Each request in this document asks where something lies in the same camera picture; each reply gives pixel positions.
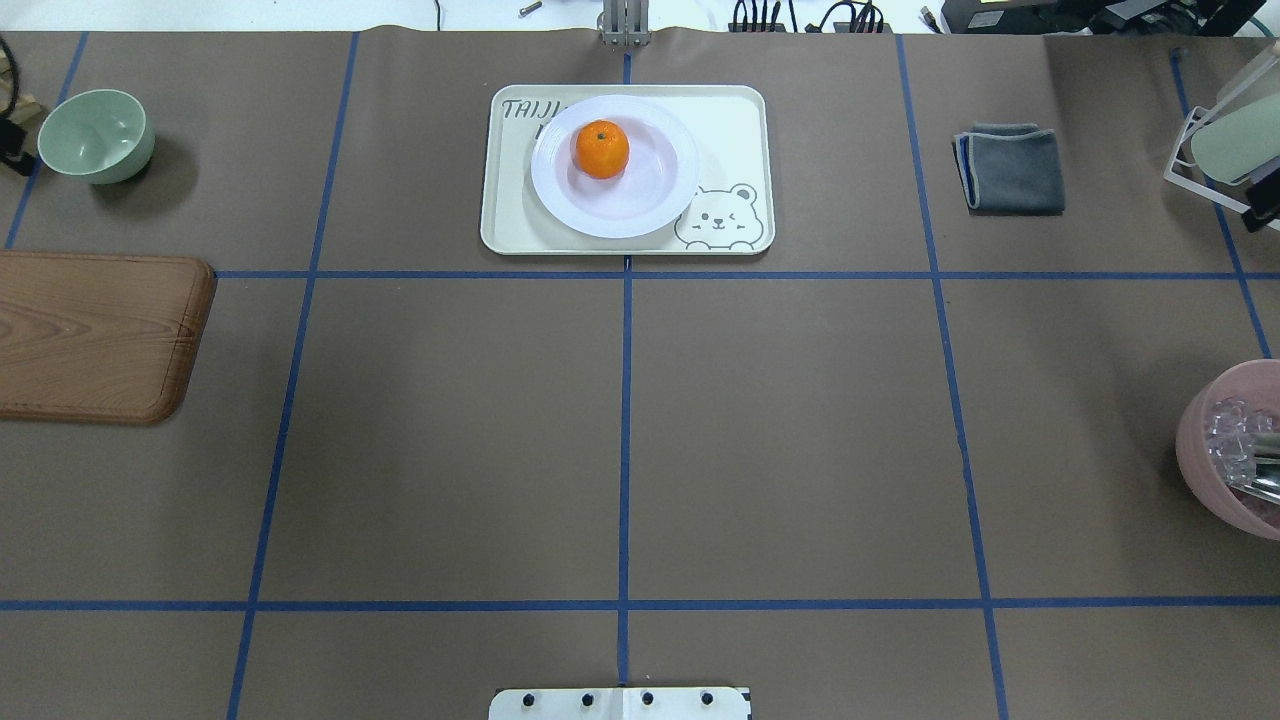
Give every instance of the pink bowl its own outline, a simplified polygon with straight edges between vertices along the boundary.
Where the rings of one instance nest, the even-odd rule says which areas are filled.
[[[1272,527],[1240,505],[1219,477],[1204,446],[1208,409],[1228,397],[1243,397],[1254,409],[1280,411],[1280,360],[1249,360],[1222,373],[1187,406],[1178,423],[1178,466],[1187,486],[1210,511],[1247,533],[1280,541]]]

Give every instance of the plate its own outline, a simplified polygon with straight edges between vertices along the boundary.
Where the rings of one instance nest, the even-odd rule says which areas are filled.
[[[622,174],[603,181],[573,164],[577,132],[599,119],[617,123],[631,147]],[[698,145],[666,109],[630,95],[598,95],[547,123],[530,173],[538,199],[559,222],[595,237],[636,237],[689,206],[698,191]]]

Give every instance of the brown wooden tray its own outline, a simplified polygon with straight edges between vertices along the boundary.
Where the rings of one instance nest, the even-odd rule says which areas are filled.
[[[195,258],[0,251],[0,418],[168,418],[214,287]]]

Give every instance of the green bowl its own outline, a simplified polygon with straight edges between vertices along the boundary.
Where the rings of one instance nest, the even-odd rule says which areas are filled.
[[[151,159],[156,137],[142,104],[119,90],[90,90],[54,108],[40,128],[40,159],[92,184],[129,179]]]

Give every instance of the bowl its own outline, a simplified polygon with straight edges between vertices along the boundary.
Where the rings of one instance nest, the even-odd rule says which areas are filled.
[[[622,174],[595,179],[573,164],[577,132],[605,119],[627,133]],[[534,143],[534,191],[559,222],[594,237],[650,233],[673,222],[698,192],[698,143],[664,108],[630,95],[580,100],[552,118]]]
[[[54,108],[36,147],[54,172],[106,184],[136,176],[151,159],[155,141],[137,97],[119,90],[90,90]]]
[[[1204,419],[1228,397],[1242,397],[1252,407],[1280,411],[1280,360],[1251,360],[1222,373],[1187,406],[1178,423],[1178,466],[1183,479],[1210,512],[1254,536],[1280,541],[1280,528],[1265,523],[1236,500],[1222,482],[1204,445]]]

